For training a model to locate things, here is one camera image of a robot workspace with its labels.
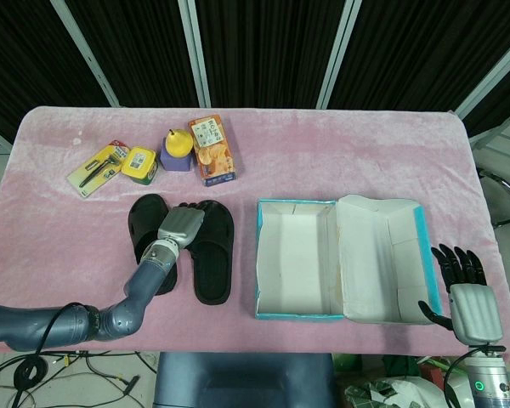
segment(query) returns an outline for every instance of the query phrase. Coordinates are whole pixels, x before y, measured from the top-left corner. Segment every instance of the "table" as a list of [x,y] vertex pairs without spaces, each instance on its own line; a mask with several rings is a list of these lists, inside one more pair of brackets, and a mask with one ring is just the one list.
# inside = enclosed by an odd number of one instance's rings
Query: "table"
[[[204,187],[200,175],[165,173],[149,186],[118,175],[83,200],[66,182],[80,163],[113,139],[158,149],[169,128],[221,115],[238,179]],[[433,244],[471,248],[495,289],[510,353],[510,294],[467,135],[451,113],[255,109],[78,109],[40,107],[20,125],[0,189],[0,304],[99,308],[122,299],[135,269],[128,210],[143,194],[169,206],[214,199],[235,220],[229,300],[200,303],[190,255],[178,260],[178,283],[147,308],[139,332],[71,349],[165,351],[462,354],[437,326],[256,320],[257,200],[412,198],[426,211]],[[449,312],[439,276],[439,291]],[[6,350],[0,344],[0,351]]]

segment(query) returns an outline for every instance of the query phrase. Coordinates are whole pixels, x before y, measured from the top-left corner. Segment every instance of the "robotic hand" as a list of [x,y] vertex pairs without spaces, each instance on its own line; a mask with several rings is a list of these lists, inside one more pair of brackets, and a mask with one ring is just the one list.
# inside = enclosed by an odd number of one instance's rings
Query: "robotic hand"
[[[506,366],[498,354],[505,348],[491,345],[502,338],[495,294],[487,286],[478,257],[457,246],[454,250],[455,253],[443,244],[439,249],[432,248],[450,294],[451,319],[435,314],[423,301],[419,302],[419,307],[429,320],[453,331],[457,339],[470,348],[456,363],[465,359],[476,408],[510,407]],[[451,370],[452,367],[446,373],[445,385]],[[448,395],[445,396],[451,407]]]
[[64,308],[13,309],[0,306],[0,342],[16,351],[78,344],[87,340],[114,340],[135,333],[145,308],[175,264],[179,250],[189,245],[202,225],[204,212],[173,208],[159,228],[124,286],[126,298],[109,308],[71,303]]

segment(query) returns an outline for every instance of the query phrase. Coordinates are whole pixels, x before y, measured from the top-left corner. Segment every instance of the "black curtain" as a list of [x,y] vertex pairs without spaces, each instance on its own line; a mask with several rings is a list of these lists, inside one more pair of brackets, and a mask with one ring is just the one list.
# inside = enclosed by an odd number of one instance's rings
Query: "black curtain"
[[463,119],[469,136],[502,124],[510,117],[510,72]]
[[109,104],[48,0],[0,0],[0,134],[39,105]]
[[456,109],[510,48],[510,1],[364,0],[329,108]]
[[214,107],[315,108],[344,0],[197,0]]
[[67,0],[119,103],[198,106],[174,0]]

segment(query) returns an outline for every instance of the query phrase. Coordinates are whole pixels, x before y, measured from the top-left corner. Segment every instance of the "slipper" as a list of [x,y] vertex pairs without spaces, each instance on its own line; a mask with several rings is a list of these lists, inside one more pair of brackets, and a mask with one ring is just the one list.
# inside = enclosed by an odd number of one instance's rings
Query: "slipper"
[[[128,213],[128,230],[134,245],[136,264],[139,264],[145,248],[157,239],[157,232],[167,214],[168,207],[157,194],[143,195],[133,204]],[[177,280],[178,268],[174,265],[156,295],[170,292]]]
[[195,269],[195,294],[204,304],[221,304],[230,295],[235,226],[229,210],[214,200],[189,204],[203,210],[204,222],[186,247]]

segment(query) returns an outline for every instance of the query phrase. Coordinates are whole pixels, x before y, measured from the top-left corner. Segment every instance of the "black cable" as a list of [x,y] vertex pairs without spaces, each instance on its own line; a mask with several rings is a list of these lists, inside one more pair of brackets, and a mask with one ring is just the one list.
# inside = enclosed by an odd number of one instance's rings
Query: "black cable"
[[119,376],[114,376],[112,374],[106,374],[105,372],[97,370],[96,368],[93,367],[93,365],[89,361],[88,357],[85,357],[85,363],[87,364],[88,369],[90,371],[92,371],[96,375],[99,375],[99,376],[104,377],[104,378],[111,378],[111,379],[114,379],[114,380],[121,381],[125,385],[128,385],[130,383],[129,381],[127,381],[127,380],[125,380],[123,378],[120,378]]
[[[72,364],[74,364],[76,361],[78,361],[79,359],[81,359],[81,357],[77,356],[74,360],[71,361],[71,363],[69,365],[65,365],[64,367],[61,367],[60,370],[58,370],[57,372],[55,372],[50,378],[48,378],[47,380],[45,380],[44,382],[40,382],[40,384],[34,388],[31,392],[32,394],[34,394],[38,389],[40,389],[41,387],[43,387],[45,384],[49,383],[50,381],[52,381],[55,377],[57,377],[62,371],[64,371],[66,368],[68,368],[69,366],[71,366]],[[28,397],[25,397],[25,399],[23,399],[21,402],[20,402],[20,405],[23,405],[23,403],[25,402],[25,400],[27,399]]]
[[142,354],[139,351],[134,352],[136,354],[136,357],[139,358],[139,360],[145,364],[147,368],[149,368],[151,371],[153,371],[156,374],[156,370],[147,362],[144,360],[144,357],[142,357]]
[[[68,356],[74,356],[77,357],[80,354],[83,355],[83,357],[119,357],[123,355],[135,355],[135,353],[116,353],[116,354],[108,354],[110,351],[105,351],[104,353],[97,353],[97,354],[91,354],[88,351],[42,351],[40,355],[46,355],[46,356],[53,356],[53,357],[64,357],[66,355]],[[9,366],[15,364],[18,361],[23,360],[27,355],[30,354],[23,354],[23,355],[17,355],[15,357],[12,357],[9,360],[4,361],[0,364],[0,371],[8,368]]]
[[445,397],[445,403],[448,405],[449,408],[454,408],[454,406],[451,404],[450,396],[448,395],[448,381],[450,380],[451,372],[459,363],[461,363],[467,357],[470,357],[471,355],[478,353],[479,351],[481,351],[485,354],[488,354],[490,351],[504,352],[504,351],[506,351],[506,347],[504,347],[504,346],[490,346],[489,344],[486,344],[483,346],[478,346],[478,347],[470,350],[468,353],[463,354],[461,357],[459,357],[457,360],[455,360],[453,363],[450,364],[450,368],[448,369],[448,371],[445,373],[445,376],[444,376],[444,397]]
[[94,405],[73,405],[73,404],[68,404],[68,405],[48,405],[48,406],[41,406],[39,408],[71,408],[71,407],[77,407],[77,408],[95,408],[97,406],[103,406],[103,405],[108,405],[108,404],[113,404],[114,402],[117,402],[119,400],[122,400],[123,398],[125,398],[127,395],[124,394],[122,396],[120,396],[119,398],[115,398],[115,399],[112,399],[110,401],[106,401],[106,402],[101,402],[99,404],[94,404]]
[[95,374],[93,372],[77,372],[77,373],[74,373],[74,374],[70,374],[70,375],[67,375],[67,376],[60,376],[60,377],[56,377],[56,378],[53,378],[52,380],[50,381],[58,381],[58,380],[61,380],[61,379],[66,379],[66,378],[71,378],[71,377],[77,377],[77,376],[96,376],[96,377],[100,377],[104,380],[106,380],[109,384],[111,384],[114,388],[116,388],[117,390],[119,390],[123,396],[125,397],[128,397],[130,398],[132,401],[134,401],[139,407],[141,408],[144,408],[144,405],[136,398],[134,398],[130,392],[132,391],[134,385],[136,385],[136,383],[138,382],[139,380],[139,376],[135,376],[131,381],[130,383],[128,384],[128,386],[122,390],[119,386],[117,386],[115,383],[113,383],[109,378],[106,378],[106,377],[103,377],[101,376],[100,374]]
[[[15,390],[15,392],[17,392],[17,389],[15,387],[11,387],[9,385],[0,385],[0,388],[3,388],[3,389],[13,389]],[[32,406],[35,407],[36,406],[36,400],[34,399],[34,396],[32,395],[31,392],[29,391],[25,391],[25,393],[28,395],[28,397],[31,399],[32,401]],[[14,395],[12,395],[11,397],[9,397],[9,400],[8,400],[8,403],[7,405],[9,404],[9,401],[11,401],[13,399]]]
[[[51,328],[53,327],[54,322],[57,321],[60,315],[62,315],[67,309],[73,308],[75,306],[82,306],[82,304],[78,302],[68,303],[66,306],[62,307],[54,314],[53,318],[48,323],[48,326],[45,328],[42,340],[40,341],[34,354],[28,354],[15,369],[14,386],[17,388],[17,394],[15,395],[12,408],[17,408],[19,406],[20,397],[22,396],[23,391],[35,387],[39,382],[43,380],[47,374],[48,363],[40,356],[40,353],[45,346],[45,342],[48,339],[49,332],[51,332]],[[32,371],[34,369],[36,369],[36,374],[31,377]]]

